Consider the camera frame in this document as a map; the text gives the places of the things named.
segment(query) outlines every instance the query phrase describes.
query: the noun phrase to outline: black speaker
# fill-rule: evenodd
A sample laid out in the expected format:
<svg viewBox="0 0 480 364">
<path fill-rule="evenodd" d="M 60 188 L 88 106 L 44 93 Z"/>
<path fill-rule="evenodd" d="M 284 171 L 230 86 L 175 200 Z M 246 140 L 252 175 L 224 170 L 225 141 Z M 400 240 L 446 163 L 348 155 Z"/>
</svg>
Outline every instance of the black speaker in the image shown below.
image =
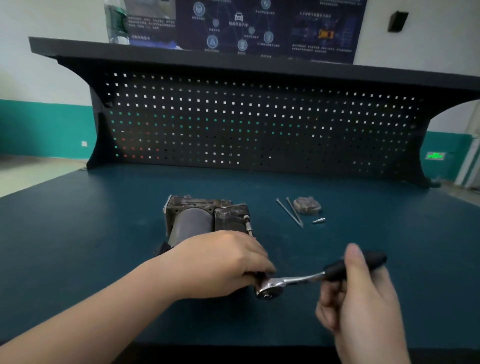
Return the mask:
<svg viewBox="0 0 480 364">
<path fill-rule="evenodd" d="M 388 31 L 391 33 L 401 32 L 407 20 L 407 12 L 395 12 L 390 17 L 390 23 L 388 24 Z"/>
</svg>

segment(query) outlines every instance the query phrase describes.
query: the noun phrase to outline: black handle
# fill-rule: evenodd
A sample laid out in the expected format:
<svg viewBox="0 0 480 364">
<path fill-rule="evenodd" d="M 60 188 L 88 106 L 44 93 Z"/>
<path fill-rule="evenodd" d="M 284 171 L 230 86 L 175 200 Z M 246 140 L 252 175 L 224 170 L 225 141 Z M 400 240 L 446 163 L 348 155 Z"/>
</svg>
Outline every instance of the black handle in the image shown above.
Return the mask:
<svg viewBox="0 0 480 364">
<path fill-rule="evenodd" d="M 363 256 L 365 257 L 365 262 L 367 262 L 370 271 L 381 267 L 387 262 L 387 256 L 384 252 L 365 250 L 363 251 Z M 330 282 L 347 279 L 347 268 L 345 267 L 343 259 L 325 266 L 324 272 L 324 280 Z"/>
</svg>

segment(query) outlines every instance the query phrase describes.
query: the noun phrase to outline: tabletop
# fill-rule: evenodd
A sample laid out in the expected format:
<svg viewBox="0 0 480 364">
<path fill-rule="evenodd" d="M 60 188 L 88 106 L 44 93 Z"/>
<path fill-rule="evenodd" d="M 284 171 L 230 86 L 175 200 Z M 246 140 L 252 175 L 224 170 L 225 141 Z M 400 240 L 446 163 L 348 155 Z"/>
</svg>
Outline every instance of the tabletop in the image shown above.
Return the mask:
<svg viewBox="0 0 480 364">
<path fill-rule="evenodd" d="M 153 257 L 170 194 L 247 203 L 280 276 L 316 273 L 349 242 L 384 250 L 408 346 L 480 349 L 479 207 L 402 182 L 147 165 L 79 170 L 0 198 L 0 341 Z M 299 196 L 320 202 L 325 224 L 304 217 L 301 229 L 275 203 Z M 250 289 L 180 301 L 137 341 L 331 346 L 315 318 L 318 294 L 312 284 L 269 302 Z"/>
</svg>

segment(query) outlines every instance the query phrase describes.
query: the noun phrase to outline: green bottle label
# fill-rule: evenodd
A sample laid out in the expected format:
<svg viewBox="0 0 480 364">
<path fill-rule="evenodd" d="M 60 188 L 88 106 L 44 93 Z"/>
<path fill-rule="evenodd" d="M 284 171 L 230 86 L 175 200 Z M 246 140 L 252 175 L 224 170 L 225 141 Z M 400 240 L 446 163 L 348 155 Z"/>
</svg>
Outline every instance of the green bottle label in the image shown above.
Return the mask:
<svg viewBox="0 0 480 364">
<path fill-rule="evenodd" d="M 111 28 L 116 32 L 128 34 L 127 14 L 122 8 L 117 6 L 108 6 L 108 17 Z"/>
</svg>

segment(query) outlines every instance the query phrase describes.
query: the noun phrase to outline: white car icon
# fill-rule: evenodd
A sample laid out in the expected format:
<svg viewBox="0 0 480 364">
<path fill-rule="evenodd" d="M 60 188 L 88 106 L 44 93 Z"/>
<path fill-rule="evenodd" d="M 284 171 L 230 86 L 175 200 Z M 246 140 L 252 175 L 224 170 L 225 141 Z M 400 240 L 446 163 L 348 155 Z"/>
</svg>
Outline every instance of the white car icon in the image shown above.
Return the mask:
<svg viewBox="0 0 480 364">
<path fill-rule="evenodd" d="M 243 14 L 240 12 L 235 13 L 235 21 L 236 22 L 243 22 Z"/>
</svg>

